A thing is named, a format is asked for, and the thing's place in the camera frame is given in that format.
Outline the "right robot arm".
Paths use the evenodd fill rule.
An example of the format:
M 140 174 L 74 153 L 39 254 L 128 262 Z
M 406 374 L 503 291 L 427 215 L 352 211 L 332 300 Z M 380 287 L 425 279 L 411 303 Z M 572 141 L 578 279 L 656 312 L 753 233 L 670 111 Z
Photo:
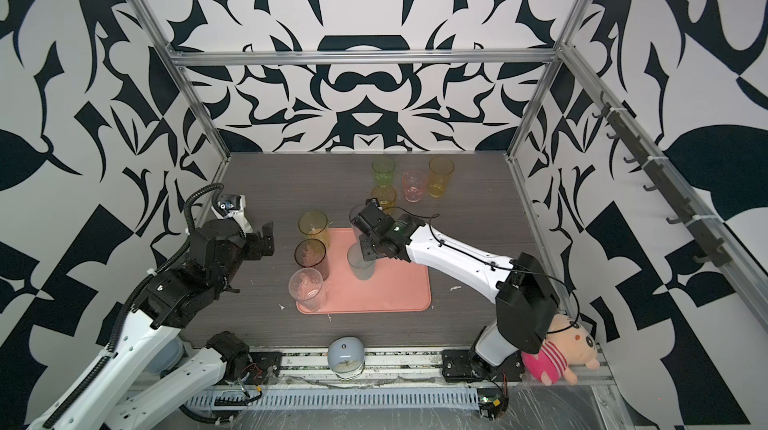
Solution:
M 437 270 L 494 304 L 496 317 L 476 339 L 471 358 L 496 368 L 520 351 L 537 353 L 558 313 L 560 299 L 538 260 L 494 255 L 453 239 L 405 211 L 395 218 L 375 199 L 353 214 L 366 261 L 400 260 Z

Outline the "clear tall glass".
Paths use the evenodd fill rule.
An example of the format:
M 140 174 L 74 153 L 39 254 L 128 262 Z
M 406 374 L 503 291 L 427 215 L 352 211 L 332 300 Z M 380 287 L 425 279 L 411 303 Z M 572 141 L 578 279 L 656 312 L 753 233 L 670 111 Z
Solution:
M 324 280 L 314 268 L 296 271 L 290 278 L 288 290 L 297 308 L 303 313 L 317 312 L 326 305 Z

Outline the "pink plastic tray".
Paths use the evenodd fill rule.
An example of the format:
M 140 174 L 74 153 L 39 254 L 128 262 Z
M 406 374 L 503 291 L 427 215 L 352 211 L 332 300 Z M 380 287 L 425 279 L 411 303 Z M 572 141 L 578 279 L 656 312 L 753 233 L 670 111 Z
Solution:
M 347 251 L 355 243 L 353 231 L 331 229 L 328 264 L 329 278 L 324 281 L 326 305 L 313 313 L 366 314 L 421 312 L 432 303 L 427 267 L 400 260 L 375 261 L 369 280 L 358 280 L 347 262 Z

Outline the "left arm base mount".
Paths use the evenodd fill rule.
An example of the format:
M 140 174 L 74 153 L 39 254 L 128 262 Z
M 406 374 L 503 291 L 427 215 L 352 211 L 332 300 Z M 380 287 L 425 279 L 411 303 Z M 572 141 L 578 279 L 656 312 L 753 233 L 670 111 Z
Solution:
M 222 382 L 242 382 L 245 385 L 265 384 L 271 376 L 278 376 L 283 358 L 279 351 L 252 351 L 239 337 L 229 331 L 212 336 L 205 344 L 220 354 L 225 365 Z

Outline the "green short glass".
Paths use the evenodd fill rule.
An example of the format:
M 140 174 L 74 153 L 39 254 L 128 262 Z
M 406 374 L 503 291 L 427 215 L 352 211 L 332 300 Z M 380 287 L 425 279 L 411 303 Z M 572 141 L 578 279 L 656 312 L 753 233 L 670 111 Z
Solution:
M 374 180 L 377 185 L 392 185 L 396 162 L 385 155 L 376 156 L 372 162 Z

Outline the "orange tall glass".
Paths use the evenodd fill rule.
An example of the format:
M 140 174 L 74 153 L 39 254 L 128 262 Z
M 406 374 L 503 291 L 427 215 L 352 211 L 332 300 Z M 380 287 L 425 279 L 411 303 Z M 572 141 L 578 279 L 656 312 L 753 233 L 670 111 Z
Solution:
M 432 198 L 440 199 L 445 195 L 455 165 L 450 158 L 438 156 L 430 160 L 428 168 L 427 192 Z

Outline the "teal frosted glass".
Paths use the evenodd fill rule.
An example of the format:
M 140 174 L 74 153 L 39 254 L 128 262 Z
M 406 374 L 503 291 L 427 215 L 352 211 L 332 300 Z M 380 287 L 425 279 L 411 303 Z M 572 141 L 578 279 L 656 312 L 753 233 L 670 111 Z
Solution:
M 364 259 L 359 244 L 353 244 L 347 251 L 347 262 L 354 276 L 361 281 L 369 280 L 375 272 L 375 262 Z

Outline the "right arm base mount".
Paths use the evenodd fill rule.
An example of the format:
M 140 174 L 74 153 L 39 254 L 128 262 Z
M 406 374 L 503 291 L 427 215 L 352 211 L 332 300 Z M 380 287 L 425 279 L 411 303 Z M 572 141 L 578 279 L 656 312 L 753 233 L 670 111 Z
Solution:
M 519 352 L 507 357 L 498 367 L 492 367 L 468 349 L 442 350 L 440 356 L 441 375 L 450 383 L 520 382 L 525 372 Z

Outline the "blue tall glass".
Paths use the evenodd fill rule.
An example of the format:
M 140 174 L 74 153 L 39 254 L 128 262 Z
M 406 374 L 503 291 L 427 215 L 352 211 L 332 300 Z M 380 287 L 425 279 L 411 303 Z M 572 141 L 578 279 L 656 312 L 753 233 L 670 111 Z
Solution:
M 363 236 L 362 231 L 356 226 L 356 219 L 359 213 L 365 208 L 365 204 L 359 204 L 354 206 L 349 212 L 349 223 L 352 228 L 354 240 L 356 245 L 360 245 L 360 238 Z

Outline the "smoky grey tall glass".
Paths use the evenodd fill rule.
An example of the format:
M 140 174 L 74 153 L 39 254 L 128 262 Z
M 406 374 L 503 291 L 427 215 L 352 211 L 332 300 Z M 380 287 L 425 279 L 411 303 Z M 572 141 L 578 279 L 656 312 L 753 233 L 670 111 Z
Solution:
M 326 245 L 317 239 L 307 239 L 299 243 L 294 250 L 294 260 L 301 268 L 317 270 L 323 281 L 330 276 Z

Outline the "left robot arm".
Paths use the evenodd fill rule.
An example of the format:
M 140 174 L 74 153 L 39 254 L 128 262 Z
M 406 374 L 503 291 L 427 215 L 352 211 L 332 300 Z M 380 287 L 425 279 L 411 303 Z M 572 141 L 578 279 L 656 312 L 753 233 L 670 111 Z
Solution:
M 31 428 L 148 429 L 202 390 L 238 380 L 251 362 L 249 347 L 223 331 L 141 394 L 125 396 L 200 311 L 234 290 L 243 262 L 274 252 L 271 222 L 254 233 L 245 233 L 232 218 L 192 230 L 178 258 L 150 273 L 130 294 L 106 347 Z

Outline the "light green tall glass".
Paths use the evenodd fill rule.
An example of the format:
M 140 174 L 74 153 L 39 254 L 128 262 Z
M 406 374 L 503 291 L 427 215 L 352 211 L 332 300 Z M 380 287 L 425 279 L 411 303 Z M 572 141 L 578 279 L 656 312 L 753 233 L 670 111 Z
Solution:
M 329 220 L 320 210 L 310 210 L 298 219 L 298 229 L 305 240 L 318 240 L 326 248 L 330 246 Z

